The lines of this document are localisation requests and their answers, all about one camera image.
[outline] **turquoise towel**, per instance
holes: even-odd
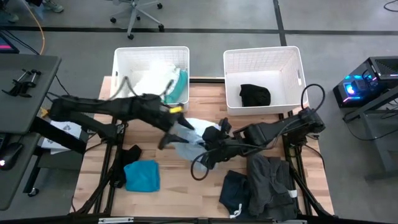
[[[174,90],[165,97],[164,103],[177,103],[180,98],[182,91],[184,91],[188,82],[188,73],[185,70],[180,70],[180,76]]]
[[[126,190],[156,192],[160,189],[159,165],[154,160],[136,161],[124,167]]]

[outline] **white laundry basket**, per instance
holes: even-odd
[[[294,46],[227,50],[224,77],[230,115],[286,113],[300,106],[305,88],[300,51]],[[271,104],[243,107],[239,95],[242,84],[266,87],[271,93]]]
[[[175,104],[183,103],[188,109],[189,100],[189,49],[188,47],[125,47],[114,51],[111,96],[118,90],[124,77],[129,77],[132,87],[148,74],[154,63],[172,63],[188,73],[187,86]],[[129,89],[125,85],[117,98],[129,97]]]

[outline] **wooden tabletop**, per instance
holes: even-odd
[[[109,98],[111,77],[105,77],[99,98]],[[222,84],[190,84],[189,109],[186,118],[198,118],[218,123],[228,117],[233,130],[251,123],[274,122],[277,114],[261,116],[228,116],[226,110],[225,89]],[[96,114],[95,119],[110,123],[111,117]],[[123,149],[137,144],[142,150],[141,160],[154,159],[159,163],[160,190],[154,193],[128,192],[123,188],[116,189],[112,215],[134,217],[208,217],[228,218],[228,211],[218,202],[224,176],[228,170],[246,173],[246,159],[236,156],[228,162],[221,162],[217,170],[211,170],[203,181],[195,181],[190,175],[190,161],[181,159],[172,146],[164,150],[157,145],[164,133],[142,121],[131,121],[126,130]],[[90,139],[87,147],[98,144],[98,136]],[[308,145],[316,150],[318,143],[312,139]],[[105,145],[88,151],[81,166],[73,203],[79,209],[94,189],[98,186],[104,159]],[[265,156],[278,156],[284,159],[282,141],[272,150],[263,151]],[[302,160],[308,188],[326,211],[333,213],[328,184],[322,160],[314,152],[303,148]],[[108,187],[104,191],[101,211],[106,205]],[[301,191],[298,192],[300,209],[304,212]]]

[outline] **concrete floor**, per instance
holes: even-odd
[[[58,0],[65,12],[53,14],[35,9],[44,27],[126,27],[127,20],[109,22],[109,15],[125,6],[110,1]],[[382,8],[380,0],[279,0],[286,30],[398,30],[398,13]],[[223,52],[229,49],[280,46],[278,34],[223,34],[222,29],[277,30],[272,0],[168,0],[164,8],[148,9],[167,28],[217,29],[210,33],[136,33],[133,41],[120,32],[46,32],[46,55],[58,55],[63,62],[58,75],[73,95],[96,97],[102,78],[111,73],[113,52],[118,47],[185,45],[190,48],[191,76],[223,76]],[[391,4],[398,10],[398,4]],[[33,20],[19,1],[9,9],[20,15],[16,26],[34,27]],[[145,21],[136,27],[156,25]],[[41,47],[39,32],[14,31],[35,49]],[[307,83],[319,83],[327,94],[319,114],[326,124],[320,138],[326,176],[335,213],[343,218],[396,223],[398,220],[398,179],[369,183],[364,175],[379,172],[381,162],[372,144],[350,135],[341,118],[331,89],[370,56],[398,55],[396,35],[286,35],[287,45],[299,47]],[[20,48],[22,53],[29,54]],[[51,91],[62,93],[56,82]],[[311,105],[320,101],[318,90],[309,90]],[[398,120],[391,118],[391,123]],[[364,136],[360,126],[353,132]],[[380,134],[384,126],[378,126]],[[70,209],[78,172],[49,170],[40,174],[40,194],[28,198],[19,193],[0,219],[64,215]]]

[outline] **person's foot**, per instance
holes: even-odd
[[[8,22],[15,23],[19,20],[18,16],[9,12],[6,8],[0,9],[0,18],[4,18]]]
[[[53,12],[62,12],[63,11],[63,6],[53,2],[52,0],[46,0],[43,1],[44,9],[51,10]]]

